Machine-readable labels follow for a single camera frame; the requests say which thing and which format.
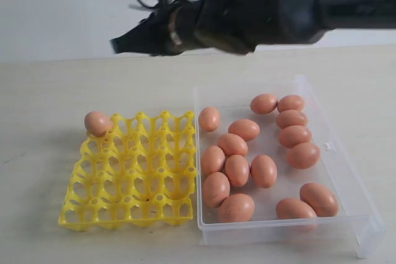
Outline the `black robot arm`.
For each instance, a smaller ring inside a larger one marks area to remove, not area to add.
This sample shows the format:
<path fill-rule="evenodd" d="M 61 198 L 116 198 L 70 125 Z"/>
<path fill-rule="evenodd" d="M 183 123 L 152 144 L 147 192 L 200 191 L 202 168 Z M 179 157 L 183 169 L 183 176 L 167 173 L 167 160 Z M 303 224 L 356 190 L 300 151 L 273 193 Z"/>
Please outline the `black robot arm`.
<path fill-rule="evenodd" d="M 393 28 L 395 0 L 157 0 L 110 43 L 116 54 L 215 48 L 246 55 L 259 45 L 312 45 L 336 29 Z"/>

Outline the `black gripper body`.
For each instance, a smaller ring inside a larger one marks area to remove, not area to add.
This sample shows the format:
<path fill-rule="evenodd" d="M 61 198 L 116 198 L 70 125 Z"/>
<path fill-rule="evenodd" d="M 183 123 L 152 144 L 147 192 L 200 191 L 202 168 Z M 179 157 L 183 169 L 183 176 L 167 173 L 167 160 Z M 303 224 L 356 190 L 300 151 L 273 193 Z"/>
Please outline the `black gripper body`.
<path fill-rule="evenodd" d="M 241 8 L 253 0 L 177 0 L 163 3 L 150 14 L 151 56 L 177 56 L 186 51 L 214 48 L 247 55 L 257 44 L 242 30 L 247 13 Z"/>

